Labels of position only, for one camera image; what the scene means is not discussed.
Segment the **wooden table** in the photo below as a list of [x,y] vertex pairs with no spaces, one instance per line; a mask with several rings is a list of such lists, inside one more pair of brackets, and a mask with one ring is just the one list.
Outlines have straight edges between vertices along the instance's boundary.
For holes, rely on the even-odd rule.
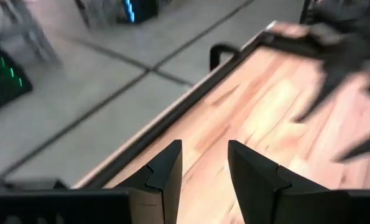
[[[307,28],[275,23],[268,29],[284,36],[305,35]],[[320,86],[321,61],[259,47],[219,85],[132,160],[105,187],[129,177],[174,139],[183,141],[183,180],[177,223],[243,223],[231,183],[228,140],[237,139],[266,157],[330,189],[370,188],[370,155],[347,164],[333,158],[370,135],[370,77],[354,74],[305,123],[294,123]],[[90,172],[81,187],[133,144],[167,108],[137,135]]]

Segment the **blue led light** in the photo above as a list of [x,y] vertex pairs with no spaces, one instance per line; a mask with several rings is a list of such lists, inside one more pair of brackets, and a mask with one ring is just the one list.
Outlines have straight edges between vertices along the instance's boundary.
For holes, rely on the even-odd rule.
[[129,20],[131,22],[135,22],[135,14],[132,11],[132,4],[130,0],[125,0],[125,3],[127,4],[128,14],[129,14]]

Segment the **black handle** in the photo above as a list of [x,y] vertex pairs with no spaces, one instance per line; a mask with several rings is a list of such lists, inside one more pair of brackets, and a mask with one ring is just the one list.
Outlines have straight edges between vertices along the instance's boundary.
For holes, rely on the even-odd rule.
[[221,63],[221,54],[231,53],[233,57],[240,55],[240,50],[231,44],[215,44],[210,49],[210,71],[214,70]]

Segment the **wooden tabletop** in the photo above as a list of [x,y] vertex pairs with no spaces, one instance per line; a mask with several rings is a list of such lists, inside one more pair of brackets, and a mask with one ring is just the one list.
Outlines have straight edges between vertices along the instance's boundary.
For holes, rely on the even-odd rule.
[[[291,37],[306,32],[305,27],[284,23],[272,24],[269,29]],[[228,140],[237,139],[330,189],[370,188],[370,155],[347,164],[333,162],[339,152],[370,135],[370,96],[363,92],[368,75],[354,74],[309,120],[292,121],[320,86],[324,76],[320,64],[258,48],[106,187],[117,185],[174,139],[181,139],[183,180],[177,223],[244,223],[227,161]]]

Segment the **gray floor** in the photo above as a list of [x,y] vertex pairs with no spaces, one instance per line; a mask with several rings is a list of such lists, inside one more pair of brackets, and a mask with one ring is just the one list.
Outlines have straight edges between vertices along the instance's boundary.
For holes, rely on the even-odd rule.
[[139,26],[88,30],[73,1],[30,4],[63,66],[5,44],[35,88],[0,110],[0,173],[75,184],[208,73],[213,44],[242,46],[273,20],[297,22],[301,7],[301,0],[176,0]]

